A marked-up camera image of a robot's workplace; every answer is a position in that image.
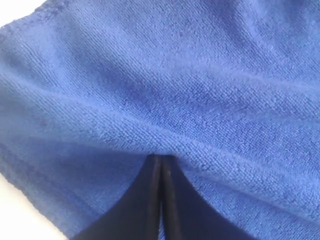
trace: black object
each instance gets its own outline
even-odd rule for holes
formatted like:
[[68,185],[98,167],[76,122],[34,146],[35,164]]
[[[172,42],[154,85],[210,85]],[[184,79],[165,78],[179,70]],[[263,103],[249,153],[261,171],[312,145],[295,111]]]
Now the black object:
[[123,197],[71,240],[253,240],[196,192],[174,156],[149,155]]

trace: blue microfiber towel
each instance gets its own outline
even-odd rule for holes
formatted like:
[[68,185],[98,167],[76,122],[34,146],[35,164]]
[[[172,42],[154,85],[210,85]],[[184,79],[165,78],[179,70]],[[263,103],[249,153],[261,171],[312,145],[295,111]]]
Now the blue microfiber towel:
[[151,153],[252,236],[319,239],[319,1],[49,0],[0,29],[0,172],[67,237]]

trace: blue cloth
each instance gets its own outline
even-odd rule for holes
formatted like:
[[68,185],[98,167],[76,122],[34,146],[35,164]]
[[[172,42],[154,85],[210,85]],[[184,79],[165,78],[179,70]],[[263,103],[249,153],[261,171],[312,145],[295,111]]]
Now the blue cloth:
[[147,154],[262,240],[320,236],[320,3],[49,0],[0,29],[0,172],[68,237]]

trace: white background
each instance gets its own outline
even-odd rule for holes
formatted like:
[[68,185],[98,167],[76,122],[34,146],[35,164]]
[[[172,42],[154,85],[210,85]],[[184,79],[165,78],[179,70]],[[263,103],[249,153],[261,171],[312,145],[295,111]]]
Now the white background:
[[[0,0],[0,27],[31,14],[43,2],[45,0]],[[66,237],[22,192],[0,174],[0,240],[64,239]]]

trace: towel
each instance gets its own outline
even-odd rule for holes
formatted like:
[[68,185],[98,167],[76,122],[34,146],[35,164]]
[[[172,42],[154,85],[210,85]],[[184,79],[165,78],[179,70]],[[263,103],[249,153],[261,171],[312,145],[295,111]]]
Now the towel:
[[148,154],[261,240],[320,237],[320,3],[48,0],[0,28],[0,172],[68,238]]

